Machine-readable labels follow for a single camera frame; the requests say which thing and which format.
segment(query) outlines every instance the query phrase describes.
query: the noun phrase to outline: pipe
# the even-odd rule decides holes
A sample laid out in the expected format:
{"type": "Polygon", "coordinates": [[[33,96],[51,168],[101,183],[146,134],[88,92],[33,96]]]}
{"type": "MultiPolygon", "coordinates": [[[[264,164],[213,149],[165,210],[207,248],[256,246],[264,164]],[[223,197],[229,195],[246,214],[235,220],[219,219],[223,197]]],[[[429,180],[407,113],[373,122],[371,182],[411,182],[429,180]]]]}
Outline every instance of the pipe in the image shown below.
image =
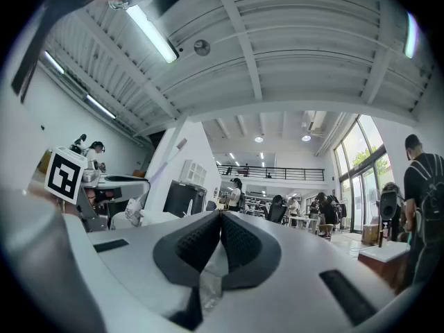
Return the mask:
{"type": "Polygon", "coordinates": [[[338,128],[341,126],[344,118],[346,116],[346,113],[341,112],[334,122],[334,125],[331,129],[331,131],[328,133],[328,136],[325,138],[324,142],[322,143],[321,147],[318,149],[318,151],[314,154],[315,157],[318,157],[321,153],[324,152],[325,148],[330,145],[330,140],[333,138],[335,132],[338,130],[338,128]]]}

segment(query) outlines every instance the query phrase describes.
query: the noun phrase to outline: white box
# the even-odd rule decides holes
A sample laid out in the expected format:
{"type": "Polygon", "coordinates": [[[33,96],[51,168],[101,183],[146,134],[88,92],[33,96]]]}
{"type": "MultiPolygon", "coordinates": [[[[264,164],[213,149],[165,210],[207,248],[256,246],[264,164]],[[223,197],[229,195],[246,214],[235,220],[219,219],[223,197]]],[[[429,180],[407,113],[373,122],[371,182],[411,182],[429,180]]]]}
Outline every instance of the white box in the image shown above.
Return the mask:
{"type": "Polygon", "coordinates": [[[53,149],[44,180],[44,188],[57,197],[76,204],[83,171],[87,165],[86,157],[70,151],[66,147],[53,149]]]}

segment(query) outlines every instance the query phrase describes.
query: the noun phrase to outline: black railing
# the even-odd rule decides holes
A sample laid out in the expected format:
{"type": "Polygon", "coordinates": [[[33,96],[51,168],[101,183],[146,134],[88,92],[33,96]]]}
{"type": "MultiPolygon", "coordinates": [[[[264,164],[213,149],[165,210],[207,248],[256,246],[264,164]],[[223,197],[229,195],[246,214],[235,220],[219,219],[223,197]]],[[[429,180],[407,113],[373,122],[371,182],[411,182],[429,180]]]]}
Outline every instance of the black railing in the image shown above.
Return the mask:
{"type": "Polygon", "coordinates": [[[261,168],[260,166],[218,165],[219,174],[233,177],[298,181],[324,181],[324,169],[261,168]]]}

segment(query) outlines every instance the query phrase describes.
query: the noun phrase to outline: ceiling light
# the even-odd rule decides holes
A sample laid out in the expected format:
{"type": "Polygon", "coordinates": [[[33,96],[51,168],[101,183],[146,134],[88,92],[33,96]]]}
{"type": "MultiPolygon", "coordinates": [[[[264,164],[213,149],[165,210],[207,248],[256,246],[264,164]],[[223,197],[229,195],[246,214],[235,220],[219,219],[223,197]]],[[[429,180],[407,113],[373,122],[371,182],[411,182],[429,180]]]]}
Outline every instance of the ceiling light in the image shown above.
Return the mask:
{"type": "Polygon", "coordinates": [[[54,60],[54,58],[51,57],[51,55],[48,52],[44,52],[44,56],[46,57],[49,62],[59,71],[59,73],[64,74],[63,68],[54,60]]]}
{"type": "Polygon", "coordinates": [[[412,58],[415,53],[416,40],[418,39],[418,25],[412,15],[407,13],[407,16],[409,18],[409,34],[407,35],[404,53],[408,58],[412,58]]]}
{"type": "Polygon", "coordinates": [[[140,27],[167,63],[174,62],[174,60],[178,58],[177,52],[171,48],[168,39],[156,29],[153,22],[147,20],[145,12],[143,12],[138,5],[126,9],[126,13],[130,15],[138,27],[140,27]]]}
{"type": "Polygon", "coordinates": [[[109,117],[111,117],[112,119],[115,119],[116,117],[109,112],[108,110],[106,110],[100,103],[98,103],[97,101],[95,101],[90,95],[87,95],[86,98],[91,101],[95,106],[97,106],[99,109],[101,109],[104,113],[106,113],[109,117]]]}

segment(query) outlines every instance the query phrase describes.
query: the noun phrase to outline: glass door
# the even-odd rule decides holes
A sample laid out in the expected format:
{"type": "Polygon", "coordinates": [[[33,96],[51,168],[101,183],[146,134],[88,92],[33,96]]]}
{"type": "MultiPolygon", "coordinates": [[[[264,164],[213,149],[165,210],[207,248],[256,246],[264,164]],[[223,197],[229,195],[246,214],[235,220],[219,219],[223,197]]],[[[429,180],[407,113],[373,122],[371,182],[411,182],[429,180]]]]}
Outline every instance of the glass door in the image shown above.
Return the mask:
{"type": "Polygon", "coordinates": [[[362,225],[364,224],[364,199],[362,196],[362,176],[358,175],[352,178],[353,183],[353,227],[352,232],[362,232],[362,225]]]}
{"type": "Polygon", "coordinates": [[[365,213],[365,224],[371,223],[372,219],[375,218],[377,223],[378,211],[376,207],[376,200],[378,199],[378,190],[376,186],[375,171],[370,168],[362,175],[364,180],[364,193],[366,202],[366,213],[365,213]]]}

